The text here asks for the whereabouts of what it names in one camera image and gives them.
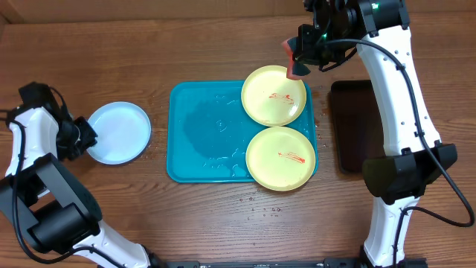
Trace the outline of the light blue plate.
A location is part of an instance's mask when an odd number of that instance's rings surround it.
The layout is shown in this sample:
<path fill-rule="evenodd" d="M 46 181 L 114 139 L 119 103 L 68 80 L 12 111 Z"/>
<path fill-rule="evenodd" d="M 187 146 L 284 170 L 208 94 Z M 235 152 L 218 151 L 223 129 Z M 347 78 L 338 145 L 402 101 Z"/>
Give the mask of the light blue plate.
<path fill-rule="evenodd" d="M 122 165 L 137 158 L 152 134 L 148 115 L 130 102 L 108 103 L 96 110 L 88 123 L 97 134 L 97 143 L 87 152 L 105 165 Z"/>

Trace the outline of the red black sponge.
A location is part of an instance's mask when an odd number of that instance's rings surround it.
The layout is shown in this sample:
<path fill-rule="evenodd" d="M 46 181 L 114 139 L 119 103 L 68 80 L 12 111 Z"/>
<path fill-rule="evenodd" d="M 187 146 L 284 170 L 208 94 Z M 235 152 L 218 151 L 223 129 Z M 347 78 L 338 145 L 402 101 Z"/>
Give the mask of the red black sponge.
<path fill-rule="evenodd" d="M 303 77 L 310 74 L 310 70 L 302 63 L 297 63 L 293 57 L 293 53 L 297 48 L 297 38 L 292 37 L 281 43 L 287 57 L 289 58 L 289 64 L 286 72 L 286 77 L 290 80 L 301 80 Z"/>

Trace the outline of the yellow-green plate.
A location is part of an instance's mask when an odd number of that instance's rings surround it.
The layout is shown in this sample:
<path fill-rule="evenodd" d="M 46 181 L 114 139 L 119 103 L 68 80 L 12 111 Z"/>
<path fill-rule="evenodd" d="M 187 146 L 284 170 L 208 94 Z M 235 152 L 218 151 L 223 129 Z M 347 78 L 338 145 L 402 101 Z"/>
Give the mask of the yellow-green plate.
<path fill-rule="evenodd" d="M 248 116 L 267 127 L 281 127 L 297 119 L 307 101 L 302 80 L 290 80 L 283 66 L 263 66 L 245 79 L 242 106 Z"/>
<path fill-rule="evenodd" d="M 269 127 L 252 138 L 245 163 L 251 177 L 273 191 L 293 191 L 304 185 L 317 167 L 311 142 L 289 127 Z"/>

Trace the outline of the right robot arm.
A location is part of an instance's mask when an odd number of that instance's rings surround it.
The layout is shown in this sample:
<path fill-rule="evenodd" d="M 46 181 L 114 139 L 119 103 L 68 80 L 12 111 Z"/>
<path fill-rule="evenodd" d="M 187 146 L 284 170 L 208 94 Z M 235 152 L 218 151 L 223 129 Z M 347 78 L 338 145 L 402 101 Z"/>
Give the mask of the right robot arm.
<path fill-rule="evenodd" d="M 383 129 L 385 154 L 363 164 L 373 195 L 369 235 L 360 267 L 424 267 L 405 259 L 411 215 L 426 187 L 456 161 L 428 116 L 411 56 L 410 18 L 403 1 L 306 1 L 313 15 L 285 46 L 290 78 L 309 67 L 332 70 L 359 55 L 370 76 Z"/>

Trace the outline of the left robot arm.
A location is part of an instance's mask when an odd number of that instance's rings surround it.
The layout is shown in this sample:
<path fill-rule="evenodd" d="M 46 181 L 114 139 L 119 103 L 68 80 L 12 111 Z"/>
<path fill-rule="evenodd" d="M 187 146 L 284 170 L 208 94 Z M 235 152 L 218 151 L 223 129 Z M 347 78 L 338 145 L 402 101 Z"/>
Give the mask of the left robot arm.
<path fill-rule="evenodd" d="M 90 191 L 62 163 L 96 145 L 83 117 L 72 118 L 62 95 L 44 83 L 19 89 L 22 104 L 1 121 L 13 134 L 1 180 L 1 212 L 23 252 L 41 264 L 76 255 L 99 267 L 165 267 L 156 254 L 127 240 L 103 220 Z"/>

